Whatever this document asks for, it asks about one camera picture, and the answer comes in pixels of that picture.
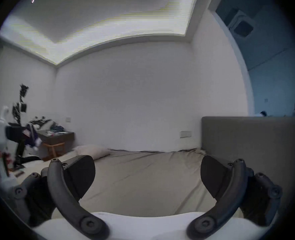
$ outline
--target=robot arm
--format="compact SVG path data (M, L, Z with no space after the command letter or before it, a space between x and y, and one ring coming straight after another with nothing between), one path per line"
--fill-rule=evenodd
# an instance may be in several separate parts
M49 231L47 227L53 225L46 221L50 220L53 210L57 207L72 226L69 229L71 234L74 228L83 236L93 240L114 239L119 236L118 234L123 232L121 229L125 226L124 221L132 219L121 215L104 217L102 213L91 214L78 203L94 180L95 169L93 168L95 168L94 162L89 156L77 156L64 163L58 159L52 159L49 167L44 168L41 175L33 173L15 188L14 199L17 202L19 216L39 232L46 233ZM195 217L193 213L194 218L189 214L176 215L182 220L181 226L186 225L184 230L186 237L201 240L212 234L219 236L217 231L220 231L220 228L232 218L238 207L244 215L244 219L241 220L249 220L257 225L250 223L246 233L250 234L251 230L258 232L271 225L279 207L282 191L281 187L274 185L267 176L261 173L254 175L253 170L247 168L242 159L231 163L211 156L203 158L200 174L202 182L217 203L208 212L197 213L200 216ZM164 225L172 225L176 220L173 217L164 217ZM140 226L145 223L153 225L153 221L158 218L149 218L149 222L144 220L147 219L135 218L135 225ZM232 221L237 225L238 220L232 218ZM176 232L177 227L174 224L172 227L172 231ZM131 225L127 225L126 230L130 231L129 236L137 232L137 229ZM150 230L155 230L157 234L157 231L161 229L157 227Z

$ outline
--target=air vent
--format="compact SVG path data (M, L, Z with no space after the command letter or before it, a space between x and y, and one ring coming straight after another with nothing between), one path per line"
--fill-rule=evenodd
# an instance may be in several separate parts
M254 20L237 9L232 9L224 22L235 39L247 39L255 29Z

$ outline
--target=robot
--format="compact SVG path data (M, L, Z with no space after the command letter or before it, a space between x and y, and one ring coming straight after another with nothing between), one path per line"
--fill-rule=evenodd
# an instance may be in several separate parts
M32 137L22 126L11 126L0 115L0 151L8 139L21 142ZM12 200L17 216L48 240L202 240L260 238L276 220L282 189L266 175L254 174L243 159L234 162L205 156L200 177L216 205L205 213L144 218L110 213L89 213L78 201L95 178L90 156L61 161L53 158L41 174L32 173L21 184L9 176L0 159L0 188ZM238 207L244 218L232 218ZM51 219L57 208L63 219Z

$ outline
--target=gray bed sheet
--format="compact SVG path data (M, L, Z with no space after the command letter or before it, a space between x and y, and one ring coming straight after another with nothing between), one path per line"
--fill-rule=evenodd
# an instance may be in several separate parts
M203 155L179 152L111 150L95 161L93 184L79 201L89 212L137 217L206 212L216 203L203 185ZM61 218L56 209L52 218ZM242 217L238 210L234 217Z

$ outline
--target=ceiling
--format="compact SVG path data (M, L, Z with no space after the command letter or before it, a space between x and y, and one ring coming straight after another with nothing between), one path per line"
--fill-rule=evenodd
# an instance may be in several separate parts
M54 65L141 35L184 36L196 0L21 0L0 38Z

